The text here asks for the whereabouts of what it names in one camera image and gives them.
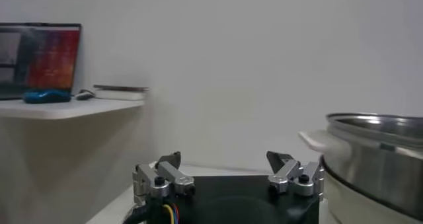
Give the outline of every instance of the wire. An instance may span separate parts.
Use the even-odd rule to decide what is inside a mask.
[[[169,211],[169,214],[171,215],[171,224],[174,224],[174,216],[173,216],[172,208],[170,207],[170,205],[163,205],[163,207]]]
[[[179,209],[175,203],[173,203],[172,206],[173,206],[174,212],[176,213],[176,219],[178,220],[176,224],[178,224],[179,223]]]
[[[179,223],[179,220],[178,220],[178,216],[176,215],[175,210],[173,210],[173,214],[174,214],[174,223],[175,224],[178,224]]]

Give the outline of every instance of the blue computer mouse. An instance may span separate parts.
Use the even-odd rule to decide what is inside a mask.
[[[22,99],[26,103],[33,104],[69,102],[71,100],[71,93],[58,89],[32,89],[26,91]]]

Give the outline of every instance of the laptop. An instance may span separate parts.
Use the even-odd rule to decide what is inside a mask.
[[[0,100],[28,89],[71,91],[80,24],[0,23]]]

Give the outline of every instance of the pot rim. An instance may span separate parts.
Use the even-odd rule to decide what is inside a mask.
[[[395,146],[403,146],[418,151],[423,151],[423,137],[413,137],[410,135],[400,135],[386,131],[372,130],[363,128],[354,124],[349,124],[341,120],[367,120],[369,124],[383,124],[384,122],[394,122],[396,124],[404,124],[409,126],[419,125],[423,131],[423,118],[397,116],[390,114],[374,114],[374,113],[332,113],[328,114],[327,120],[330,126],[350,132],[355,135],[382,141]]]

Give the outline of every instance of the wall shelf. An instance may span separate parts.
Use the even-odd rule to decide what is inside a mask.
[[[144,101],[142,100],[106,100],[97,98],[90,100],[72,99],[70,102],[48,104],[26,104],[22,100],[2,100],[0,101],[0,117],[58,120],[135,108],[143,105]]]

